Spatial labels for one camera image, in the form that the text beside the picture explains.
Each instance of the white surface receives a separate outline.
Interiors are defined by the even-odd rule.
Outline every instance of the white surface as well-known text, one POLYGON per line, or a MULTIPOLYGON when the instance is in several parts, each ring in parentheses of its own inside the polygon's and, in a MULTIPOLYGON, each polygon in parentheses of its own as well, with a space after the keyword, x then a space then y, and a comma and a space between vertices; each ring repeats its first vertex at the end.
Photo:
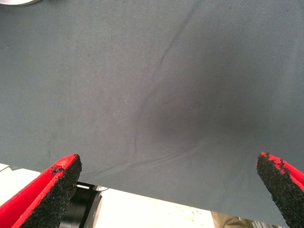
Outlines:
MULTIPOLYGON (((39 176, 39 172, 12 171, 0 164, 0 205, 39 176)), ((114 189, 103 191, 95 228, 214 228, 210 211, 152 199, 114 189)))
POLYGON ((103 191, 95 228, 214 228, 210 211, 123 191, 103 191))

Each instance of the white floor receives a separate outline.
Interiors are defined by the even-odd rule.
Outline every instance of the white floor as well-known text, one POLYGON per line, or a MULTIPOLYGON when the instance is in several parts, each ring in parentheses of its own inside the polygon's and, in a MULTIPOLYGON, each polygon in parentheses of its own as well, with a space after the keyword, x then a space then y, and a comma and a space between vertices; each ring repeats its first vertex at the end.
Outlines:
MULTIPOLYGON (((0 205, 40 173, 0 164, 0 205)), ((95 228, 214 228, 211 213, 176 203, 108 189, 95 228)))
POLYGON ((208 210, 108 189, 96 228, 214 228, 208 210))

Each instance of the red plastic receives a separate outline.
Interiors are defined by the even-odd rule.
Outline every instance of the red plastic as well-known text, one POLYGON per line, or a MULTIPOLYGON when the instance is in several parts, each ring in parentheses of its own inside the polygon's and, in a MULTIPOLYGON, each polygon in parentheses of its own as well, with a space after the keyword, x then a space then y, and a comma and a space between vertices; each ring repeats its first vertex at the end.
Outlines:
POLYGON ((78 154, 71 154, 58 160, 3 204, 0 207, 1 227, 19 228, 78 157, 78 154))

